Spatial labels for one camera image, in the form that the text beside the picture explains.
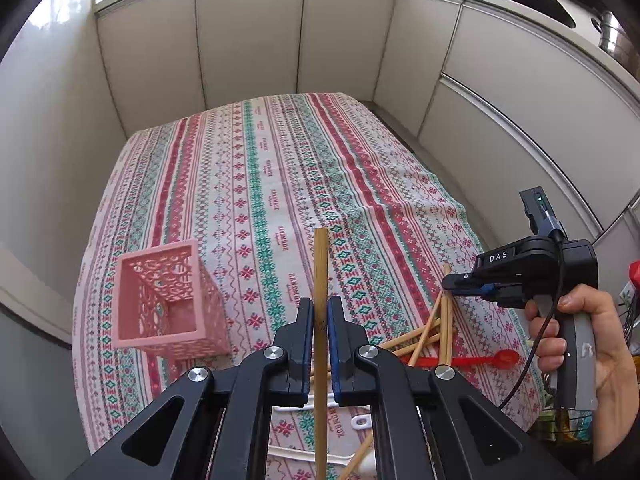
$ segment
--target kitchen cabinet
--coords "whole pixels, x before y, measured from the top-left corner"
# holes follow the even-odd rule
[[[462,0],[396,0],[374,101],[417,136]]]
[[[305,0],[298,92],[372,101],[394,0]]]
[[[594,239],[588,211],[561,171],[526,134],[456,82],[439,81],[418,142],[446,168],[501,244],[531,234],[519,192],[535,186],[545,190],[569,238]]]
[[[640,187],[638,102],[568,42],[465,3],[444,72],[526,131],[604,228]]]
[[[122,0],[101,11],[97,23],[128,136],[205,109],[194,0]]]
[[[629,279],[629,264],[640,260],[640,231],[638,222],[626,211],[594,243],[598,257],[598,288],[614,297]]]
[[[196,0],[206,107],[296,91],[302,0]]]
[[[636,216],[638,223],[640,224],[640,197],[631,205],[631,211]]]

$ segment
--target pink plastic basket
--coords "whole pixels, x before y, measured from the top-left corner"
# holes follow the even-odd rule
[[[173,359],[228,354],[222,298],[187,240],[123,254],[116,266],[113,347]]]

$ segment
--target striped tablecloth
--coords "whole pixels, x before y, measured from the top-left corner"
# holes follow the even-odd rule
[[[111,347],[117,256],[198,239],[200,257],[225,298],[233,352],[201,361],[223,368],[269,345],[275,331],[295,319],[298,298],[312,290],[318,226],[330,233],[334,292],[343,298],[347,319],[363,325],[373,343],[422,324],[442,264],[462,272],[481,251],[464,209],[436,176],[344,94],[257,98],[133,135],[100,203],[74,301],[76,391],[91,451],[171,376],[162,358]],[[503,348],[526,354],[526,335],[513,312],[473,299],[461,300],[460,308],[453,355]],[[479,367],[466,376],[498,403],[518,373]],[[528,428],[541,398],[534,370],[508,415]],[[331,453],[351,454],[364,438],[351,429],[356,413],[330,410]],[[312,450],[313,439],[312,412],[273,413],[272,444]],[[339,472],[340,466],[331,467],[329,477]],[[269,479],[313,476],[307,463],[269,460]]]

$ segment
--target plastic spoon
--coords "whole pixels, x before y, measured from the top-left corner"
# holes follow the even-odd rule
[[[519,359],[520,354],[515,350],[506,349],[499,350],[496,355],[489,357],[454,357],[451,360],[451,366],[454,368],[465,368],[469,366],[489,364],[494,368],[498,368],[498,370],[508,370],[518,364]],[[420,357],[415,365],[421,368],[431,368],[438,365],[438,358]]]

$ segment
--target finger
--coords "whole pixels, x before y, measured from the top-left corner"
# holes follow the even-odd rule
[[[566,341],[560,337],[547,337],[542,339],[538,348],[536,349],[536,355],[538,357],[553,357],[564,355],[566,351]]]
[[[529,335],[531,337],[537,337],[540,329],[542,328],[542,324],[545,322],[543,317],[537,317],[531,321],[529,324]],[[546,326],[545,333],[542,337],[555,337],[560,332],[560,324],[552,319],[549,321],[549,324]]]
[[[538,368],[541,372],[555,372],[564,362],[563,355],[555,355],[553,357],[541,357],[538,359]]]
[[[568,314],[574,314],[581,310],[589,314],[604,314],[606,312],[615,313],[616,306],[608,292],[581,283],[558,300],[558,310]]]
[[[538,306],[536,305],[535,301],[533,300],[527,301],[527,303],[524,306],[524,315],[527,318],[527,321],[531,321],[533,318],[535,318],[538,315]]]

